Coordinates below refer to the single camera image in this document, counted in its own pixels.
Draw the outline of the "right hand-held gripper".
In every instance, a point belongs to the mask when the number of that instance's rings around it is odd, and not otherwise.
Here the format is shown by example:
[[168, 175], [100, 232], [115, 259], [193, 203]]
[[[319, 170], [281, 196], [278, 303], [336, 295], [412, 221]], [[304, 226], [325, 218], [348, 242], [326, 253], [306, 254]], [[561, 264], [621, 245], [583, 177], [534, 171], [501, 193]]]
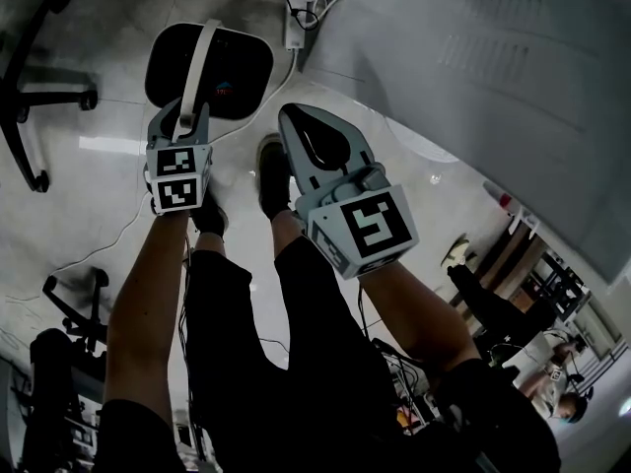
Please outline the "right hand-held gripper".
[[399, 259], [419, 237], [403, 188], [373, 163], [346, 174], [351, 125], [312, 105], [286, 103], [280, 135], [301, 196], [306, 235], [345, 280]]

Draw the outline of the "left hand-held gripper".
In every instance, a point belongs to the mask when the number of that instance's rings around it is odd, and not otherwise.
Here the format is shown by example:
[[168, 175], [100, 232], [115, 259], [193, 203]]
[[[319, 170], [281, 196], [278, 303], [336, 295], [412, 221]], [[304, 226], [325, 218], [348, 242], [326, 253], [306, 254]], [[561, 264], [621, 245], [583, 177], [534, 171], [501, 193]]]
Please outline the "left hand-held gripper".
[[194, 143], [171, 141], [180, 108], [181, 99], [170, 101], [148, 125], [147, 140], [151, 142], [146, 146], [144, 174], [157, 215], [200, 207], [210, 178], [209, 103], [195, 114], [190, 134]]

